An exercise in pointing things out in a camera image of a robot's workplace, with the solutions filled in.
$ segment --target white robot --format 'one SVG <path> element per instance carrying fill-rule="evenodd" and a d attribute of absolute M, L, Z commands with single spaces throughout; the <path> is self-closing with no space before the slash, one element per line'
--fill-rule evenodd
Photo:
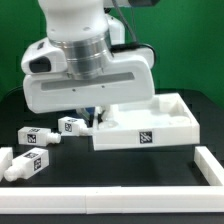
<path fill-rule="evenodd" d="M 126 45 L 124 25 L 104 12 L 158 1 L 39 0 L 48 37 L 22 60 L 30 110 L 95 107 L 95 150 L 198 143 L 199 125 L 180 96 L 155 95 L 152 48 Z"/>

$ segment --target black surface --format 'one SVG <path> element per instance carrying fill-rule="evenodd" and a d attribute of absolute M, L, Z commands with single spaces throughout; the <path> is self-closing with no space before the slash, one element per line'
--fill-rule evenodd
<path fill-rule="evenodd" d="M 43 47 L 44 47 L 44 42 L 41 42 L 41 43 L 38 45 L 37 50 L 40 50 L 40 49 L 43 48 Z"/>
<path fill-rule="evenodd" d="M 41 73 L 41 72 L 50 72 L 51 71 L 51 62 L 47 57 L 40 57 L 33 61 L 30 61 L 29 66 L 30 66 L 30 71 L 33 73 Z"/>
<path fill-rule="evenodd" d="M 197 91 L 179 92 L 201 125 L 201 144 L 207 146 L 223 164 L 224 110 Z M 74 112 L 33 114 L 27 109 L 22 89 L 11 92 L 0 103 L 0 147 L 13 146 L 18 156 L 33 146 L 18 145 L 17 131 L 24 127 L 46 127 L 57 131 L 57 120 Z M 58 145 L 49 144 L 50 165 L 29 180 L 9 183 L 0 187 L 70 187 L 70 186 L 203 186 L 208 185 L 193 162 L 194 145 L 148 149 L 94 152 L 91 137 L 63 137 Z M 0 216 L 1 223 L 28 223 L 33 217 L 50 223 L 223 223 L 218 214 L 136 214 L 136 215 L 64 215 Z"/>

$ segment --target white bottle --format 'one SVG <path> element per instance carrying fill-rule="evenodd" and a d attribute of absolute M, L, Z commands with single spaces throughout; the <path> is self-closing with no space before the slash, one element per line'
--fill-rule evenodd
<path fill-rule="evenodd" d="M 19 144 L 46 146 L 49 143 L 60 143 L 61 135 L 51 133 L 48 128 L 24 127 L 18 131 Z"/>
<path fill-rule="evenodd" d="M 87 127 L 83 119 L 64 117 L 58 120 L 58 130 L 62 135 L 91 135 L 91 129 Z"/>
<path fill-rule="evenodd" d="M 12 165 L 12 159 L 12 148 L 0 148 L 0 181 L 3 178 L 5 170 L 7 170 Z"/>
<path fill-rule="evenodd" d="M 18 178 L 28 179 L 48 165 L 48 150 L 33 148 L 13 159 L 12 166 L 5 171 L 4 177 L 10 182 Z"/>

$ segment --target green background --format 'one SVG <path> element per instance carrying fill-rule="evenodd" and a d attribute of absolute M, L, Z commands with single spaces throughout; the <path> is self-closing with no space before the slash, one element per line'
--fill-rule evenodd
<path fill-rule="evenodd" d="M 25 49 L 46 33 L 37 0 L 1 0 L 0 6 L 1 100 L 22 85 Z M 224 108 L 223 0 L 161 0 L 152 8 L 123 11 L 139 40 L 157 52 L 157 89 L 199 90 Z"/>

